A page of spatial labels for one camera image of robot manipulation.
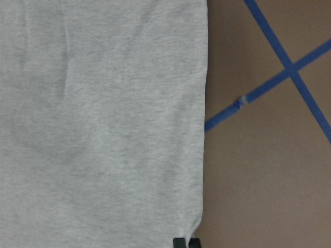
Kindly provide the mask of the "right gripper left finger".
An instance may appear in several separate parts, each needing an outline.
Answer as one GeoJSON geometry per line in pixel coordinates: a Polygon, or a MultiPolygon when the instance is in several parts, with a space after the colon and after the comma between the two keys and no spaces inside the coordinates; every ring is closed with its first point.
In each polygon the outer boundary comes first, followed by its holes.
{"type": "Polygon", "coordinates": [[[186,248],[185,238],[174,238],[173,239],[173,248],[186,248]]]}

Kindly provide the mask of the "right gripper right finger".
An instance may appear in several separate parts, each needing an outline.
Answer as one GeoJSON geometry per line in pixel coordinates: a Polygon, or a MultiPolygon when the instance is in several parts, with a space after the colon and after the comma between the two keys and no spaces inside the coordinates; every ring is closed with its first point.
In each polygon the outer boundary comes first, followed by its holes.
{"type": "Polygon", "coordinates": [[[188,244],[189,248],[201,248],[201,241],[199,238],[191,238],[188,244]]]}

